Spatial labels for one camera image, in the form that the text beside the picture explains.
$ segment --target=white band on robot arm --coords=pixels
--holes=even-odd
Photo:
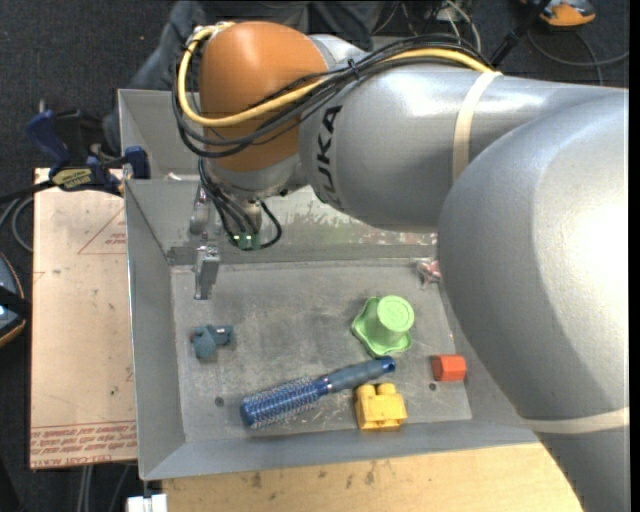
[[[540,434],[589,434],[629,425],[629,408],[617,411],[575,418],[570,420],[528,420],[522,418],[525,426]]]
[[[471,140],[471,122],[476,105],[482,93],[489,87],[493,79],[500,75],[497,72],[482,73],[473,83],[458,112],[456,127],[453,132],[453,164],[451,172],[453,181],[458,179],[469,165],[469,142]]]

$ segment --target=small blue object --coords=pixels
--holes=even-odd
[[[285,382],[245,397],[240,406],[240,417],[252,429],[263,428],[313,409],[324,395],[356,388],[395,369],[393,358],[385,356],[343,368],[319,379],[302,377]]]
[[[232,325],[204,325],[191,331],[191,342],[198,359],[213,357],[219,346],[228,345],[232,341]]]
[[[124,155],[102,163],[95,156],[88,156],[84,165],[70,166],[71,155],[64,141],[55,130],[56,115],[52,110],[39,113],[27,124],[27,135],[31,142],[54,160],[49,169],[49,179],[61,190],[101,190],[121,195],[121,181],[111,174],[109,166],[129,164],[131,176],[149,179],[151,168],[146,152],[140,146],[125,149]]]

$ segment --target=brush handle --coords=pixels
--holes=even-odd
[[[393,372],[395,369],[396,363],[393,358],[385,356],[343,368],[322,377],[321,380],[327,383],[331,393],[336,393],[344,389],[354,389],[365,382],[381,377],[385,373]]]

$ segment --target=yellow cable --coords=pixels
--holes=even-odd
[[[191,109],[189,105],[189,101],[187,100],[187,93],[185,90],[187,69],[189,68],[189,62],[191,61],[191,56],[193,52],[196,50],[198,44],[202,39],[208,37],[210,35],[215,35],[222,30],[228,28],[233,25],[233,23],[225,23],[219,24],[211,27],[205,27],[201,29],[199,32],[196,32],[191,36],[190,42],[187,46],[187,51],[185,51],[182,61],[180,62],[180,67],[178,69],[178,101],[180,103],[180,108],[184,112],[184,114],[191,119],[192,121],[198,123],[201,126],[211,127],[211,128],[220,128],[225,126],[233,126],[249,119],[254,119],[262,114],[267,112],[272,112],[279,108],[282,108],[284,105],[289,103],[293,103],[297,99],[303,97],[309,91],[318,87],[322,82],[326,79],[320,80],[313,84],[306,85],[295,91],[289,92],[287,94],[283,94],[282,96],[278,96],[277,98],[268,101],[267,103],[263,103],[262,105],[258,105],[257,107],[250,108],[243,112],[239,112],[238,114],[233,114],[230,116],[222,117],[219,119],[211,119],[208,117],[202,117],[198,115]],[[435,57],[439,59],[444,59],[452,62],[457,62],[458,64],[463,64],[468,68],[474,71],[480,71],[482,73],[493,73],[494,71],[482,64],[481,62],[464,55],[462,53],[458,53],[454,50],[446,50],[441,48],[419,48],[416,50],[408,50],[406,52],[399,53],[398,55],[394,55],[393,57],[389,57],[384,61],[388,60],[396,60],[402,58],[414,58],[414,57]]]

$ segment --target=blue brush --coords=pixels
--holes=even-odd
[[[385,356],[343,368],[316,380],[301,377],[244,397],[240,416],[248,427],[263,428],[313,409],[324,395],[353,389],[395,369],[393,358]]]

